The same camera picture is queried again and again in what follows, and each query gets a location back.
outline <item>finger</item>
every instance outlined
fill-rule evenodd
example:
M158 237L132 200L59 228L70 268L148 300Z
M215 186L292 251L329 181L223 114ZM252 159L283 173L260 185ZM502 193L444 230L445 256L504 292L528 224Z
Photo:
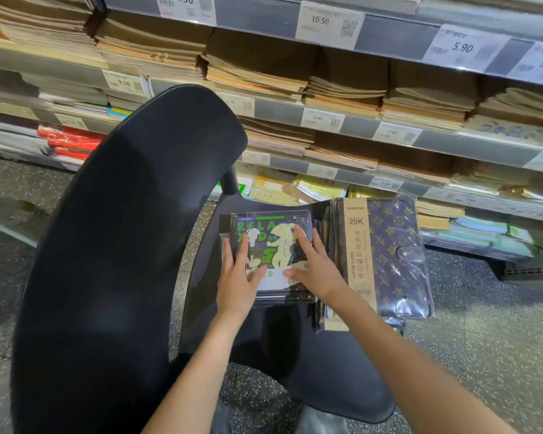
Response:
M314 244L314 249L316 250L316 252L320 255L320 256L327 256L326 254L326 248L324 246L324 244L322 243L322 239L319 238L319 233L318 233L318 230L316 230L314 228L313 232L312 232L312 241L313 241L313 244Z
M302 251L304 251L304 254L308 259L311 258L315 253L314 247L311 246L310 241L308 240L306 233L302 230L302 227L299 225L295 226L295 232L298 242L300 243L300 247L302 247Z
M241 235L241 245L239 247L239 252L237 253L237 257L236 257L236 267L239 267L242 270L246 269L248 245L249 245L249 239L246 233L243 233Z
M224 258L221 261L221 274L233 268L233 253L232 246L229 243L229 238L224 240Z
M302 283L304 286L306 286L306 282L309 276L307 271L303 271L301 269L285 269L284 271L282 271L282 274L284 275L284 277L296 280L297 282Z
M259 283L265 277L267 272L268 272L268 267L265 265L262 265L256 271L253 272L251 276L251 282L249 284L251 284L253 288L257 289L259 286Z

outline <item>plastic-wrapped notebook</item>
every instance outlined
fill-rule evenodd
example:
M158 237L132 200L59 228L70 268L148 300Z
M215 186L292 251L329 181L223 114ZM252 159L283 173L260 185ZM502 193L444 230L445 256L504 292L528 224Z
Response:
M256 303L316 300L304 285L282 274L288 268L307 269L306 255L295 236L296 224L311 240L312 222L308 210L232 213L230 243L233 255L237 255L241 235L246 233L249 240L246 271L251 272L261 265L268 266L268 273L258 288Z
M338 198L331 215L334 262L351 288L382 316L433 314L412 199Z

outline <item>forearm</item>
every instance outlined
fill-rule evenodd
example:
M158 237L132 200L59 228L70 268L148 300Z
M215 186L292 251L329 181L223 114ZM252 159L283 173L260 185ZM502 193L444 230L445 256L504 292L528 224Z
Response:
M216 315L142 434L207 434L240 322Z
M334 309L390 388L416 434L515 432L441 365L394 331L354 291L342 291Z

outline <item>floor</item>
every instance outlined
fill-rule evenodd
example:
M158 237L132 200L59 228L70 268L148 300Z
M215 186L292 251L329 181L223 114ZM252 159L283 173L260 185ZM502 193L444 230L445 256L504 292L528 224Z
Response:
M0 197L26 201L9 208L8 221L40 234L73 175L0 160ZM176 353L186 283L203 229L207 203L189 240L173 297L171 353ZM11 433L8 380L11 337L34 248L0 233L0 433ZM499 282L486 262L427 252L436 315L410 321L407 338L448 367L463 384L521 433L543 434L543 291ZM266 375L231 364L222 399L234 433L293 432L302 403ZM388 421L347 421L351 433L411 432L396 411Z

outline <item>chair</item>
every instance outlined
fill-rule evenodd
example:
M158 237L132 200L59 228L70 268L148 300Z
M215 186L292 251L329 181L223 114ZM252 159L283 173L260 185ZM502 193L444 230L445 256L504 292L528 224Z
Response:
M246 134L216 94L176 86L125 119L87 160L39 245L14 334L18 433L139 433L216 312L218 233L246 201L231 166ZM168 360L171 301L189 234L215 184L225 195L197 252L179 354ZM324 203L309 209L323 213ZM347 333L314 333L306 306L255 308L231 360L306 403L371 423L392 396Z

